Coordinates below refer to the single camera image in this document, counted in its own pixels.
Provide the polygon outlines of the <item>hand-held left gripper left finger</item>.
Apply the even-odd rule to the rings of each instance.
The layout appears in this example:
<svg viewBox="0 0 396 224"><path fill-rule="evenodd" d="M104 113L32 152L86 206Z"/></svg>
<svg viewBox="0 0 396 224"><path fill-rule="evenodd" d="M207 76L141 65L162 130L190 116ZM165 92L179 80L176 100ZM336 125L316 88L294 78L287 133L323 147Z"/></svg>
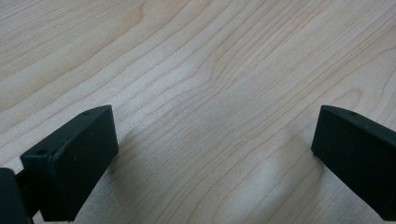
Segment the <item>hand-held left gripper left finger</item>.
<svg viewBox="0 0 396 224"><path fill-rule="evenodd" d="M27 213L73 221L118 152L111 106L66 122L21 155Z"/></svg>

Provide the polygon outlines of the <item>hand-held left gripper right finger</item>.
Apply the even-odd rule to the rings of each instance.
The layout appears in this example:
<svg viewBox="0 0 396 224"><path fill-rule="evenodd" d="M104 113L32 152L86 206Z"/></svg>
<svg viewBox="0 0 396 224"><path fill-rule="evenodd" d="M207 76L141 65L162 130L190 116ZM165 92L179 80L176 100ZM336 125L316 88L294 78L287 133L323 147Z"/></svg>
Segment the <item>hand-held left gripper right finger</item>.
<svg viewBox="0 0 396 224"><path fill-rule="evenodd" d="M384 220L396 221L396 132L344 108L320 108L311 150Z"/></svg>

